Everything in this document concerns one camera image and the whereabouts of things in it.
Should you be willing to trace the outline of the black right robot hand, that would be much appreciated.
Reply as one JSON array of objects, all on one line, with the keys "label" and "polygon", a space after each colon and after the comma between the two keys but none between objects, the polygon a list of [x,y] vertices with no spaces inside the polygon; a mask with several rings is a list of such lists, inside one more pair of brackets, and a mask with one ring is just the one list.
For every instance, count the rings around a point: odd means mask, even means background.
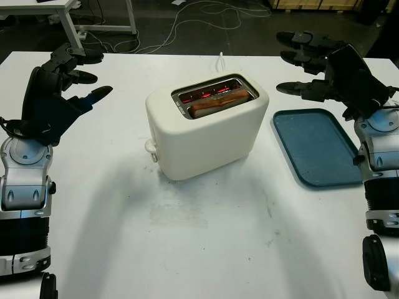
[{"label": "black right robot hand", "polygon": [[347,107],[344,118],[352,120],[359,116],[368,118],[383,109],[398,90],[374,77],[362,56],[348,42],[310,31],[278,32],[276,39],[293,49],[280,53],[283,61],[302,67],[308,74],[324,74],[324,79],[307,83],[280,83],[276,86],[279,92],[314,102],[341,102]]}]

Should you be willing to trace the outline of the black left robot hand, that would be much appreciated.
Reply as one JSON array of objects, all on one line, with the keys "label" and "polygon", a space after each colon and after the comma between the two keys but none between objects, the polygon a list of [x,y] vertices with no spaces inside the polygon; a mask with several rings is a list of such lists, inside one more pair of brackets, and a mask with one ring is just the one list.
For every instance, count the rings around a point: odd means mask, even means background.
[{"label": "black left robot hand", "polygon": [[83,114],[105,98],[113,88],[99,87],[85,97],[62,97],[73,84],[94,84],[98,77],[77,70],[85,64],[99,64],[104,54],[97,50],[74,48],[65,43],[50,54],[50,59],[35,67],[22,106],[22,133],[42,143],[54,143]]}]

